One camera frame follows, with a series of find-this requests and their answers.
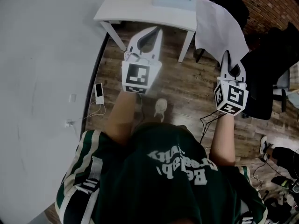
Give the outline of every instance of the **forearm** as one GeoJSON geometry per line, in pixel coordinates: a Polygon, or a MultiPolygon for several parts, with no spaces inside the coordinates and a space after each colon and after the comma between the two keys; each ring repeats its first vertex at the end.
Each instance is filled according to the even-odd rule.
{"type": "Polygon", "coordinates": [[[131,136],[135,104],[136,94],[121,91],[105,125],[104,133],[121,145],[131,136]]]}
{"type": "Polygon", "coordinates": [[[235,165],[234,124],[232,115],[224,115],[217,120],[209,156],[217,166],[235,165]]]}

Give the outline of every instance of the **shorts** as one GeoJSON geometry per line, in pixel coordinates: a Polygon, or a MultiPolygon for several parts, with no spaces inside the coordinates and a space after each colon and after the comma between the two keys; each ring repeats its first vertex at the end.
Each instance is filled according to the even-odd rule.
{"type": "Polygon", "coordinates": [[[292,178],[297,179],[299,175],[299,154],[289,148],[276,147],[273,149],[272,157],[277,159],[277,165],[287,169],[292,178]]]}

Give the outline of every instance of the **brick wall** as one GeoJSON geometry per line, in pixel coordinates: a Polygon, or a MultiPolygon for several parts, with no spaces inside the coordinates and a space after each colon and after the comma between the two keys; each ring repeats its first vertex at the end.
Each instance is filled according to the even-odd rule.
{"type": "Polygon", "coordinates": [[[245,34],[264,33],[271,27],[285,29],[288,22],[299,28],[299,5],[295,0],[243,0],[250,12],[245,34]]]}

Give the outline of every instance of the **black office chair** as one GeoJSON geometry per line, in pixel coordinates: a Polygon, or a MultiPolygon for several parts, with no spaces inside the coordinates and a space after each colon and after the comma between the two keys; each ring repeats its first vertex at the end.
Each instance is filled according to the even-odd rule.
{"type": "Polygon", "coordinates": [[[273,86],[295,63],[299,62],[299,31],[289,22],[281,31],[272,28],[261,39],[260,46],[249,52],[242,60],[246,70],[246,84],[249,92],[245,116],[268,120],[271,118],[273,99],[282,101],[282,112],[286,107],[286,93],[273,95],[273,86]]]}
{"type": "MultiPolygon", "coordinates": [[[[225,9],[236,19],[238,24],[240,25],[241,30],[247,24],[247,19],[249,17],[249,10],[247,9],[246,5],[242,0],[210,0],[225,9]]],[[[200,60],[202,55],[204,54],[205,50],[201,49],[199,55],[196,57],[196,63],[200,60]]]]}

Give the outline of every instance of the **white table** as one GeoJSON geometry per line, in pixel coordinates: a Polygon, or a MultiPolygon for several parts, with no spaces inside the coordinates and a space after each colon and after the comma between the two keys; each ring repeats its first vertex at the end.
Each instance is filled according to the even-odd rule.
{"type": "Polygon", "coordinates": [[[170,7],[156,7],[152,0],[105,0],[94,20],[100,21],[116,44],[126,46],[108,21],[141,21],[187,30],[187,36],[178,61],[182,62],[196,31],[196,13],[170,7]]]}

